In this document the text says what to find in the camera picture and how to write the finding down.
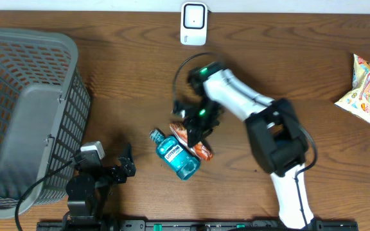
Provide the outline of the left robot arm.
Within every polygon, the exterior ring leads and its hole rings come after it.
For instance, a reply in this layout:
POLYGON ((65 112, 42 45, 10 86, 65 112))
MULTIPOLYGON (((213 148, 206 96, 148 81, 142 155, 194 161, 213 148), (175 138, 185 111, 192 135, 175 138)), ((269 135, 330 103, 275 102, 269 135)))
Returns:
POLYGON ((119 230, 118 222, 103 213, 113 185, 124 184, 136 173, 132 146, 127 144, 118 157, 119 165, 105 167, 101 142, 88 142, 73 158, 78 174, 66 185, 69 212, 63 217, 63 230, 119 230))

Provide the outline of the wet wipes packet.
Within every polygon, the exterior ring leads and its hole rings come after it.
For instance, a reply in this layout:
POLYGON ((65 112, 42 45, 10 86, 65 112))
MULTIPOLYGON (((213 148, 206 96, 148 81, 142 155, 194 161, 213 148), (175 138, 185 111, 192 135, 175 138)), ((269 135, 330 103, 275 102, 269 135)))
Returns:
POLYGON ((352 89, 335 106, 370 124, 370 62, 353 55, 352 89))

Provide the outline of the blue Listerine mouthwash bottle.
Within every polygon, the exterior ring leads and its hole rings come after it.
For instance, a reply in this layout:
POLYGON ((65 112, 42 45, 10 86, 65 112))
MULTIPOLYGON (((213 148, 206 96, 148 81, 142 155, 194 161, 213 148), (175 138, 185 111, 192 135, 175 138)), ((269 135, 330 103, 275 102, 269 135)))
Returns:
POLYGON ((150 132, 150 139, 156 144, 155 152, 163 159, 181 180, 188 180, 200 167, 194 157, 175 136, 165 136, 160 130, 150 132))

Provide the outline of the orange Top snack bar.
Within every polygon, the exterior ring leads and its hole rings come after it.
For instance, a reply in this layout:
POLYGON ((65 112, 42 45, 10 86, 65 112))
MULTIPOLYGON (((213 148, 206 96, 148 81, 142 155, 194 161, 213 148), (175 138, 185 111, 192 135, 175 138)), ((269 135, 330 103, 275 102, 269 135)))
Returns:
POLYGON ((188 133, 187 129, 182 123, 174 122, 169 124, 170 130, 177 138, 177 140, 187 148, 194 156, 200 160, 210 161, 213 158, 213 152, 205 146, 202 142, 197 143, 192 148, 188 147, 188 133))

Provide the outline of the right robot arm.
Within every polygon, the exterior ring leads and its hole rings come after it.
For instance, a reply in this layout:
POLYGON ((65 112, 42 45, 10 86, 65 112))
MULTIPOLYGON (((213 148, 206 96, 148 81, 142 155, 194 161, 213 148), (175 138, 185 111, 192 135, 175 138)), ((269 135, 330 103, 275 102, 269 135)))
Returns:
POLYGON ((287 228, 309 229, 314 219, 308 204, 304 173, 305 154, 314 148, 287 99, 275 100, 241 82, 221 62, 189 71, 187 83, 202 101, 184 114, 188 146, 194 147, 219 124, 221 108, 241 120, 252 154, 271 177, 279 203, 279 218, 287 228))

